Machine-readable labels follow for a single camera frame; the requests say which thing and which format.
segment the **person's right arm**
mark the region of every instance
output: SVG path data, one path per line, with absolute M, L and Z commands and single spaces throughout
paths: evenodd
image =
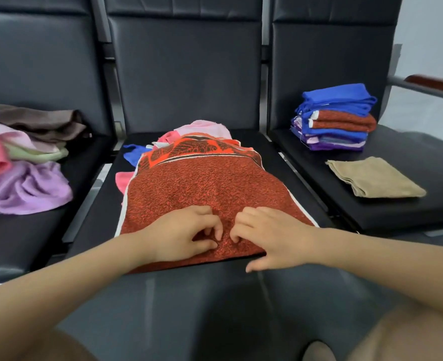
M 306 263 L 337 267 L 443 312 L 443 247 L 316 228 L 265 207 L 238 213 L 230 236 L 266 251 L 247 272 Z

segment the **hand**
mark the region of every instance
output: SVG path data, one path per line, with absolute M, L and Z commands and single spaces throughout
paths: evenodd
M 188 206 L 164 214 L 146 228 L 128 234 L 131 243 L 144 246 L 142 251 L 134 250 L 143 252 L 145 257 L 134 260 L 134 267 L 150 262 L 178 261 L 215 249 L 218 247 L 215 241 L 193 241 L 198 232 L 203 230 L 209 235 L 212 229 L 217 241 L 221 241 L 223 225 L 209 206 Z
M 321 230 L 279 210 L 246 207 L 237 213 L 230 237 L 235 243 L 244 238 L 265 250 L 266 256 L 247 265 L 249 273 L 317 262 Z

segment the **person's left hand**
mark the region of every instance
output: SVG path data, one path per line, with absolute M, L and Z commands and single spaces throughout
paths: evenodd
M 146 228 L 124 236 L 132 244 L 133 265 L 138 267 L 150 262 L 178 261 L 217 248 L 218 244 L 209 239 L 193 241 L 198 232 L 203 230 L 209 235 L 212 229 L 217 241 L 221 241 L 223 224 L 212 214 L 211 207 L 188 206 L 164 214 Z

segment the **black leather upholstery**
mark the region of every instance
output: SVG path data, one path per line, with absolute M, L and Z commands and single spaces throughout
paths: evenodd
M 128 134 L 258 129 L 261 1 L 106 0 Z
M 0 282 L 44 266 L 113 146 L 89 0 L 0 0 L 0 103 L 78 109 L 92 139 L 61 161 L 74 201 L 28 216 L 0 215 Z
M 355 228 L 372 234 L 443 228 L 443 142 L 431 138 L 421 144 L 410 135 L 378 126 L 369 135 L 363 152 L 309 151 L 288 129 L 271 132 L 297 170 L 341 212 Z M 326 160 L 355 161 L 375 156 L 427 190 L 424 198 L 363 199 L 340 181 Z
M 378 119 L 401 0 L 274 0 L 269 128 L 290 126 L 301 94 L 363 82 Z
M 141 133 L 131 135 L 126 144 L 150 144 L 157 140 L 163 133 Z M 332 220 L 323 211 L 312 194 L 305 188 L 299 178 L 284 162 L 272 144 L 261 134 L 254 130 L 232 130 L 231 135 L 246 147 L 253 147 L 262 157 L 263 167 L 266 171 L 280 179 L 290 190 L 298 202 L 310 213 L 321 227 L 334 227 Z M 122 153 L 115 159 L 103 186 L 95 198 L 86 219 L 84 220 L 73 247 L 68 256 L 74 256 L 87 251 L 107 240 L 111 239 L 121 212 L 122 193 L 117 189 L 115 183 L 116 172 L 134 171 L 124 158 Z

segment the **person's left arm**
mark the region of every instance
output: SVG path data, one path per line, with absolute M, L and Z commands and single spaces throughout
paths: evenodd
M 193 241 L 201 230 L 221 240 L 223 226 L 209 206 L 190 206 L 158 218 L 55 265 L 0 285 L 0 360 L 18 359 L 79 305 L 143 264 L 185 259 L 217 247 Z

